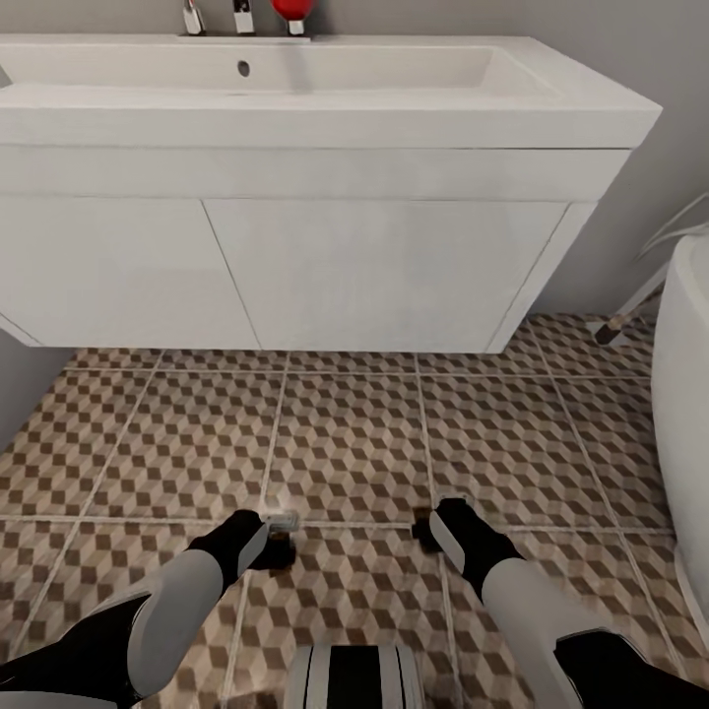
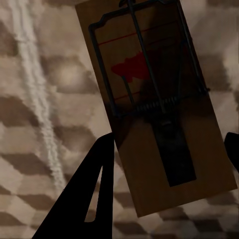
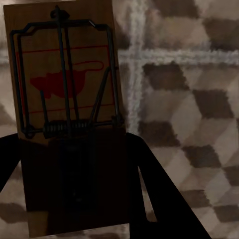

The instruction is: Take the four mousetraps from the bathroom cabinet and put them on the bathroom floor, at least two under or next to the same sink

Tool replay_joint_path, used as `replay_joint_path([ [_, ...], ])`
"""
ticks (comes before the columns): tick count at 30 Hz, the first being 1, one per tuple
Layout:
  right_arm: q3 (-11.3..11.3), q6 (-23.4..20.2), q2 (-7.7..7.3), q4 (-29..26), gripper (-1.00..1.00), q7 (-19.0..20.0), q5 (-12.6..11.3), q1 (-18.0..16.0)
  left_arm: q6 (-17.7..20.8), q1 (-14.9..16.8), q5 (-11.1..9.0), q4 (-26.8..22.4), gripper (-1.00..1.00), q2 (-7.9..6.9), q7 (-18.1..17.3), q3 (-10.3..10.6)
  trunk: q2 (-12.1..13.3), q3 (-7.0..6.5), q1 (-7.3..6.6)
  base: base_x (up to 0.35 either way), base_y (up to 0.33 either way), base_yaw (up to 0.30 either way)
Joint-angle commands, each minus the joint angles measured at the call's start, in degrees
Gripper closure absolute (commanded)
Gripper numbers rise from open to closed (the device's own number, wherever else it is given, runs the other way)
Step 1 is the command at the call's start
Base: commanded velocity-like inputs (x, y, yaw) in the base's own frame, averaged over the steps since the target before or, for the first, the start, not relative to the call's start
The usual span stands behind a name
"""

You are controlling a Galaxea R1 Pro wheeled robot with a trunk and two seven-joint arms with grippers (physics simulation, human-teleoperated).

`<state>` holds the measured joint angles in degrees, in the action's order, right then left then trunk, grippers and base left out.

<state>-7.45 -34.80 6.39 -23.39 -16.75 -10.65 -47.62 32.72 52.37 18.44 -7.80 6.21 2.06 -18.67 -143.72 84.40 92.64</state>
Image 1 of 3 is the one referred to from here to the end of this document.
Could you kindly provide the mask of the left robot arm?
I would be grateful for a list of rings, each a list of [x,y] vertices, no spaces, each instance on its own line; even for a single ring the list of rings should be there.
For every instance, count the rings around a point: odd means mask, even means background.
[[[286,569],[292,514],[236,510],[148,576],[109,596],[60,641],[0,665],[0,709],[131,709],[164,690],[212,609],[246,570]]]

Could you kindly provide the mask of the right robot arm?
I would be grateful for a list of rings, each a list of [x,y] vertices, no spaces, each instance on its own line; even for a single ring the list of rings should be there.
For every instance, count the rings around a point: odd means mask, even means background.
[[[562,591],[466,492],[433,495],[412,535],[469,580],[540,709],[709,709],[709,690],[656,668],[614,624]]]

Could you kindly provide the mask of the mousetrap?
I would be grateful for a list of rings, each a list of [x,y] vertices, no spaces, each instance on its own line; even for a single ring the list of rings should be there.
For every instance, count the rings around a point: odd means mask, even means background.
[[[415,518],[415,523],[417,523],[419,518],[426,518],[430,517],[430,512],[432,511],[432,507],[415,507],[413,509],[414,511],[414,518]],[[421,548],[422,552],[442,552],[442,548],[439,546],[423,546]]]
[[[290,542],[290,533],[272,533],[272,540],[287,540]],[[280,577],[282,575],[287,575],[291,572],[293,565],[287,565],[286,569],[264,569],[264,571],[269,571],[270,579]]]

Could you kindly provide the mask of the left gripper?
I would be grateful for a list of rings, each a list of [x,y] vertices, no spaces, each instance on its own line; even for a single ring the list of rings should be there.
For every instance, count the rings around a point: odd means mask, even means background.
[[[286,569],[287,565],[295,565],[295,549],[290,548],[287,540],[267,539],[268,550],[264,558],[250,565],[250,570]]]

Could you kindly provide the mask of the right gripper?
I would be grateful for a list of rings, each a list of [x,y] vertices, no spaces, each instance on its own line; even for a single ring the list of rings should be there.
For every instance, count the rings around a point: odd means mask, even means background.
[[[419,518],[417,523],[413,524],[412,535],[423,546],[438,546],[438,542],[430,530],[429,517]]]

